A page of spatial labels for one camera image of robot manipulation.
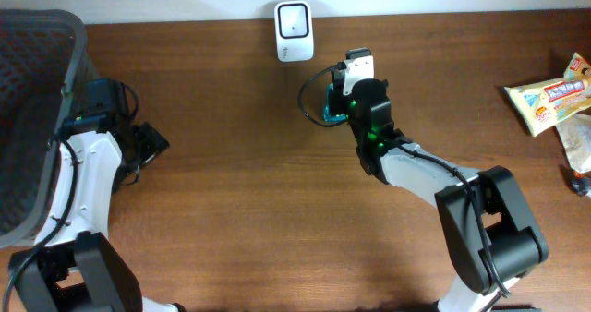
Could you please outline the silver triangular snack packet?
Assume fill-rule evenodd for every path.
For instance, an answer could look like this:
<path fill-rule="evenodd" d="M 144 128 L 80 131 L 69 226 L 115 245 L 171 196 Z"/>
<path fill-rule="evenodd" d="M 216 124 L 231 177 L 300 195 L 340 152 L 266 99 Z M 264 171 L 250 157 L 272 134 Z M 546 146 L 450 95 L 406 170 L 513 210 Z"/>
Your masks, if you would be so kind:
<path fill-rule="evenodd" d="M 590 197 L 590 178 L 575 170 L 571 170 L 571 189 L 579 197 Z"/>

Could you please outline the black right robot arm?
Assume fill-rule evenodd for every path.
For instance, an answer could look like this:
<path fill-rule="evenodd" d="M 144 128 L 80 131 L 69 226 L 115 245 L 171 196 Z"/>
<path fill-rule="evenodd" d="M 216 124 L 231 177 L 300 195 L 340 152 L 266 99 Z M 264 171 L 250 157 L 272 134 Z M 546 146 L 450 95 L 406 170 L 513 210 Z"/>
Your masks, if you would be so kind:
<path fill-rule="evenodd" d="M 327 109 L 345 117 L 367 174 L 434 207 L 456 272 L 437 311 L 490 311 L 547 260 L 549 246 L 513 174 L 463 167 L 423 150 L 395 128 L 388 83 L 362 78 L 351 89 L 333 68 Z"/>

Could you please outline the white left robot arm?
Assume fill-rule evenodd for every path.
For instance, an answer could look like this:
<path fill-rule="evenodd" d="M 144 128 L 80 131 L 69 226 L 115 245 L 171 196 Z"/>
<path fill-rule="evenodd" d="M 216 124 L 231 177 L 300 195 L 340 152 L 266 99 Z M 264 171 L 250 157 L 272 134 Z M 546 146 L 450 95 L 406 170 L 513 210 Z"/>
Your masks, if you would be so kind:
<path fill-rule="evenodd" d="M 139 96 L 125 83 L 86 83 L 82 100 L 52 136 L 59 151 L 56 188 L 32 248 L 12 255 L 1 308 L 16 294 L 28 311 L 182 311 L 143 295 L 108 240 L 113 193 L 134 185 L 168 149 L 150 124 L 136 125 Z"/>

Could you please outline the yellow snack bag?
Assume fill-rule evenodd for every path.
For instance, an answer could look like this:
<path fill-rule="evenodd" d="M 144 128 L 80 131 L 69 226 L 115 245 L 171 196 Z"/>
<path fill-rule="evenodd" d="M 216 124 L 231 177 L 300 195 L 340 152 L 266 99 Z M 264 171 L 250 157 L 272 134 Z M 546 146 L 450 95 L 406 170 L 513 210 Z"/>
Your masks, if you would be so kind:
<path fill-rule="evenodd" d="M 505 87 L 532 137 L 590 107 L 590 63 L 574 53 L 561 78 Z"/>

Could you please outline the teal mouthwash bottle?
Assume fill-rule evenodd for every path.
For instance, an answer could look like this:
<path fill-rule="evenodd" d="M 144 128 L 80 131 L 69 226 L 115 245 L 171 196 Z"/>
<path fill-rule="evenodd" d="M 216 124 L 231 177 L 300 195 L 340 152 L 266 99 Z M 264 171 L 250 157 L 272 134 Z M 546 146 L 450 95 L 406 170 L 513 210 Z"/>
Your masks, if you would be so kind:
<path fill-rule="evenodd" d="M 347 115 L 341 109 L 337 108 L 337 102 L 333 98 L 334 86 L 329 84 L 326 88 L 326 101 L 322 117 L 325 122 L 330 124 L 342 123 L 347 120 Z"/>

